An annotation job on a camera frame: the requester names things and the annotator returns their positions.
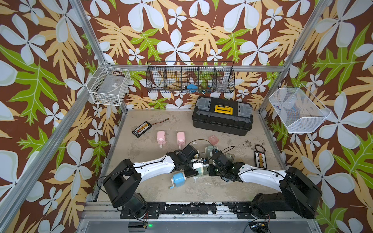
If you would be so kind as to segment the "black battery holder right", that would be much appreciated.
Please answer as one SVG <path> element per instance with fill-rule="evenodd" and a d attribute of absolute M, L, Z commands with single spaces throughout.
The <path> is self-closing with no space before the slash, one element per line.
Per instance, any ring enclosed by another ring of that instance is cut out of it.
<path fill-rule="evenodd" d="M 254 145 L 254 162 L 257 168 L 267 169 L 266 150 L 262 145 Z"/>

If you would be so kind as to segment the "clear pink tray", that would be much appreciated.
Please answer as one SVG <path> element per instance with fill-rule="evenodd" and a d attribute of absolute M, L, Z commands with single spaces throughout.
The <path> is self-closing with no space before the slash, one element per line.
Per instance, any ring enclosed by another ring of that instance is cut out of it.
<path fill-rule="evenodd" d="M 214 146 L 214 145 L 217 145 L 218 142 L 219 142 L 219 139 L 215 136 L 215 135 L 212 135 L 208 138 L 209 142 Z"/>

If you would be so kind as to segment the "black battery holder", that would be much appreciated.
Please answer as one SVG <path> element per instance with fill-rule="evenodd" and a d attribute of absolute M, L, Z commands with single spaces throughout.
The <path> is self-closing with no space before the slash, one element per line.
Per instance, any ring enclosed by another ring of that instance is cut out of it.
<path fill-rule="evenodd" d="M 257 168 L 267 169 L 266 150 L 262 145 L 254 145 L 254 162 Z"/>
<path fill-rule="evenodd" d="M 132 131 L 132 134 L 139 138 L 142 135 L 144 135 L 150 128 L 152 128 L 152 124 L 149 122 L 145 121 L 143 122 L 140 126 L 138 126 L 136 129 Z"/>

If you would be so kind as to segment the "black plastic toolbox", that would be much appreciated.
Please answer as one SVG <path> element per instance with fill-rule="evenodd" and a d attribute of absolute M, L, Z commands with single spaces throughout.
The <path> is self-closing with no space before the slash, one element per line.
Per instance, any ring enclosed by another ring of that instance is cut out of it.
<path fill-rule="evenodd" d="M 195 128 L 245 136 L 252 130 L 253 112 L 249 103 L 198 97 L 192 121 Z"/>

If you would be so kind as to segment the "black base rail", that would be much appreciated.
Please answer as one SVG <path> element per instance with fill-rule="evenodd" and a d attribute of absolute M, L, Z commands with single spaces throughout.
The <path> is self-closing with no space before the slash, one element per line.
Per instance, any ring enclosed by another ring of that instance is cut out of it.
<path fill-rule="evenodd" d="M 217 216 L 219 214 L 233 214 L 238 219 L 276 218 L 274 211 L 264 213 L 251 205 L 251 202 L 147 202 L 146 209 L 140 212 L 148 219 L 159 219 L 161 215 Z"/>

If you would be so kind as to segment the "clear grey tray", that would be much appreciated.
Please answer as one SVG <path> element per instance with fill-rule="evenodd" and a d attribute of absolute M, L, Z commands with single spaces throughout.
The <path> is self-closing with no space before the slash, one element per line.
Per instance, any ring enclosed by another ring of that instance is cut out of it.
<path fill-rule="evenodd" d="M 231 154 L 231 153 L 226 153 L 225 156 L 227 157 L 227 159 L 230 161 L 230 162 L 234 162 L 234 159 L 235 159 L 235 155 L 234 154 Z"/>

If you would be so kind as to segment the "black battery holder left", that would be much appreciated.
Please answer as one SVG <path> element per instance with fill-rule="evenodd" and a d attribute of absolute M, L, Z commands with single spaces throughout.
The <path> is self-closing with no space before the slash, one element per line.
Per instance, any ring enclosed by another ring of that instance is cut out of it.
<path fill-rule="evenodd" d="M 132 134 L 139 138 L 142 135 L 144 135 L 150 128 L 152 128 L 152 124 L 149 122 L 145 121 L 143 122 L 140 126 L 138 126 L 136 129 L 132 131 Z"/>

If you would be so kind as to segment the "green sharpener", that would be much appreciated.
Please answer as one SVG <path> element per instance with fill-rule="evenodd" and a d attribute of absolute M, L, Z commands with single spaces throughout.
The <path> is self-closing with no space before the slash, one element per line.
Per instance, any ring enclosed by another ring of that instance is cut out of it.
<path fill-rule="evenodd" d="M 216 146 L 212 146 L 212 145 L 209 145 L 207 147 L 205 147 L 205 152 L 204 154 L 207 156 L 207 157 L 211 157 L 212 154 L 213 154 L 213 151 L 214 150 L 218 150 L 218 147 Z"/>
<path fill-rule="evenodd" d="M 203 176 L 203 175 L 208 175 L 208 167 L 200 167 L 196 169 L 197 176 Z"/>

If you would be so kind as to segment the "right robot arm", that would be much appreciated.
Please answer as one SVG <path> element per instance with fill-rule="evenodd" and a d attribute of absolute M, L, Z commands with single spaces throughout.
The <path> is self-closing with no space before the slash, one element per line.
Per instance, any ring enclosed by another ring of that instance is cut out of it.
<path fill-rule="evenodd" d="M 210 176 L 219 176 L 228 183 L 256 183 L 278 191 L 254 197 L 250 209 L 256 216 L 293 211 L 303 218 L 315 218 L 322 191 L 299 169 L 269 170 L 243 162 L 232 163 L 221 150 L 213 150 L 210 154 L 213 161 L 207 169 Z"/>

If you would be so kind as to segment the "blue pencil sharpener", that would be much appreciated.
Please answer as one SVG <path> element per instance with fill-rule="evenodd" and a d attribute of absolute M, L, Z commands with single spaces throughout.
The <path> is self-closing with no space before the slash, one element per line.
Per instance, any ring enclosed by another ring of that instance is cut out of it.
<path fill-rule="evenodd" d="M 185 184 L 185 181 L 186 181 L 186 177 L 184 175 L 184 172 L 180 172 L 180 173 L 173 175 L 171 179 L 172 186 L 170 187 L 170 189 L 183 186 Z"/>

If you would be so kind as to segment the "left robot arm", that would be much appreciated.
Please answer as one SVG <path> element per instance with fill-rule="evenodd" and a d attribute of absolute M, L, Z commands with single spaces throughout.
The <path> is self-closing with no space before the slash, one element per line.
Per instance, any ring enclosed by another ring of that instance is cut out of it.
<path fill-rule="evenodd" d="M 183 177 L 197 174 L 207 160 L 202 159 L 191 145 L 183 150 L 167 152 L 161 158 L 142 163 L 122 160 L 108 175 L 102 177 L 102 186 L 114 208 L 124 207 L 135 218 L 145 215 L 148 204 L 136 190 L 141 182 L 163 174 L 181 171 Z"/>

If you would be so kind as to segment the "pink sharpener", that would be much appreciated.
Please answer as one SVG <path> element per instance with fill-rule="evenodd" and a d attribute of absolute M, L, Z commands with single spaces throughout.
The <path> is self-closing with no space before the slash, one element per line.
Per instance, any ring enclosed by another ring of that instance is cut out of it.
<path fill-rule="evenodd" d="M 162 148 L 163 145 L 166 144 L 166 133 L 165 133 L 165 131 L 158 131 L 157 132 L 157 142 L 158 142 L 160 148 Z"/>
<path fill-rule="evenodd" d="M 177 144 L 179 149 L 181 149 L 182 146 L 184 146 L 186 143 L 185 133 L 184 132 L 178 132 L 177 133 Z"/>

